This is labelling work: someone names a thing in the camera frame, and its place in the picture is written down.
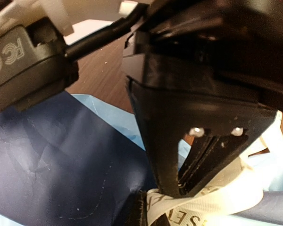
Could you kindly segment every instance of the white printed logo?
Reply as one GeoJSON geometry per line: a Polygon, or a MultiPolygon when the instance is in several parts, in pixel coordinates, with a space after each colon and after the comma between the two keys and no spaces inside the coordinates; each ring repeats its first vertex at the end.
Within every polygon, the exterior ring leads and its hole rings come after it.
{"type": "MultiPolygon", "coordinates": [[[[22,47],[21,38],[17,38],[17,44],[9,43],[2,49],[3,57],[5,58],[5,65],[12,65],[17,60],[25,56],[24,49],[22,47]]],[[[3,68],[2,56],[0,56],[0,71],[3,68]]]]}

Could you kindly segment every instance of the brown wood surface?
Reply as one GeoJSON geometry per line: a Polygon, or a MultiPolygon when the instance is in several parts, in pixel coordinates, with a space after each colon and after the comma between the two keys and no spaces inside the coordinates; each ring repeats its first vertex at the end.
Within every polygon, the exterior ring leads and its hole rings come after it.
{"type": "Polygon", "coordinates": [[[68,88],[73,94],[90,94],[123,110],[132,112],[122,73],[125,37],[79,61],[80,79],[68,88]]]}

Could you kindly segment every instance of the silver screw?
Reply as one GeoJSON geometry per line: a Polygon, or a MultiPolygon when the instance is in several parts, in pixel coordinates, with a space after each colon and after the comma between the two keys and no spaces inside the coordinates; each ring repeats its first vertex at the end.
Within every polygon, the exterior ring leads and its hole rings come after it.
{"type": "Polygon", "coordinates": [[[243,128],[236,127],[232,130],[232,135],[235,137],[240,137],[243,134],[243,128]]]}
{"type": "Polygon", "coordinates": [[[190,129],[189,135],[194,136],[194,137],[203,137],[204,129],[203,128],[197,128],[197,127],[192,128],[192,129],[190,129]]]}

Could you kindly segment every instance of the white ribbon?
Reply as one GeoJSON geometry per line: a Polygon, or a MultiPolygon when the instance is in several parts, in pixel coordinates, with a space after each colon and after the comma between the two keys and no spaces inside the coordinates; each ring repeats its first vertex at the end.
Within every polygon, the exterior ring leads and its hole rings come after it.
{"type": "Polygon", "coordinates": [[[266,132],[220,171],[196,196],[174,199],[160,194],[158,189],[148,191],[148,225],[151,226],[164,214],[171,226],[214,225],[210,218],[234,214],[257,205],[263,198],[262,184],[253,168],[246,163],[247,156],[264,150],[267,146],[271,152],[278,150],[279,145],[272,142],[274,137],[283,147],[281,119],[282,113],[279,112],[266,132]]]}

